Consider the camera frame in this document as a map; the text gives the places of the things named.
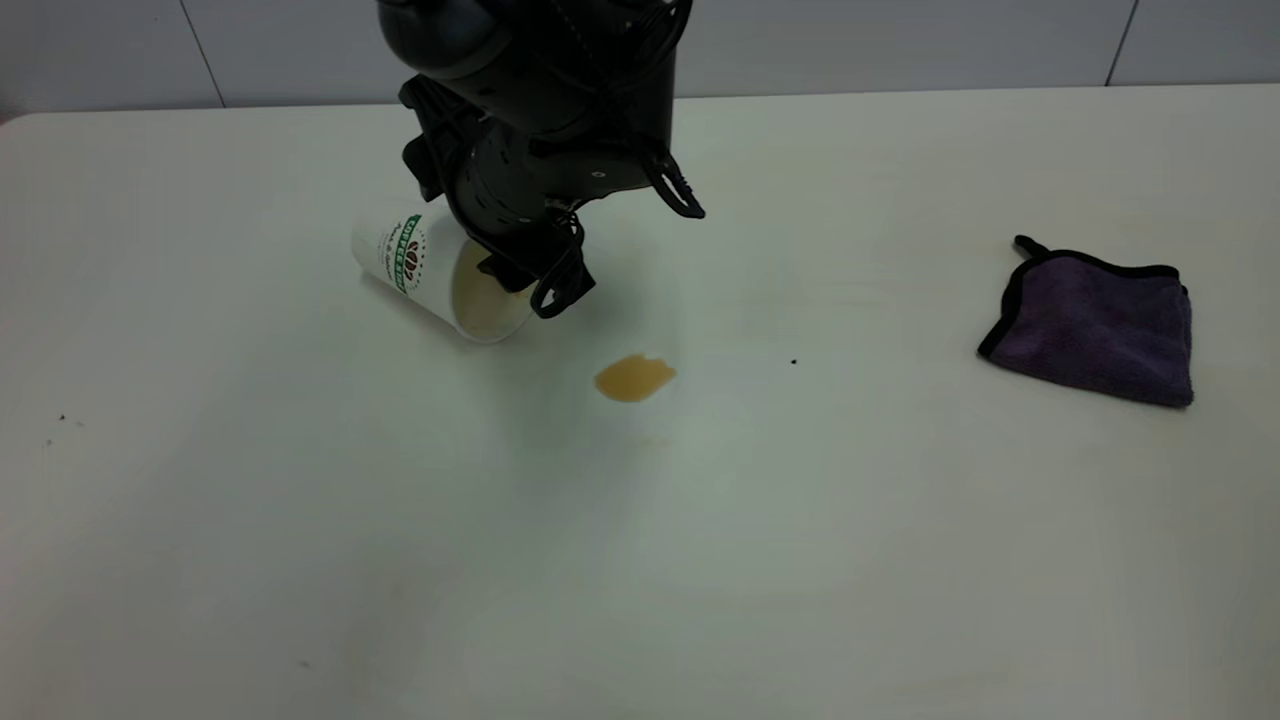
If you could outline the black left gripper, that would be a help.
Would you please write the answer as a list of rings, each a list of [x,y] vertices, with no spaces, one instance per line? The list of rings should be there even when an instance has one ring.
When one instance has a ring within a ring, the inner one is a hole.
[[[492,249],[477,269],[552,319],[595,287],[582,205],[660,186],[660,77],[604,88],[564,76],[415,76],[399,90],[420,132],[402,154]]]

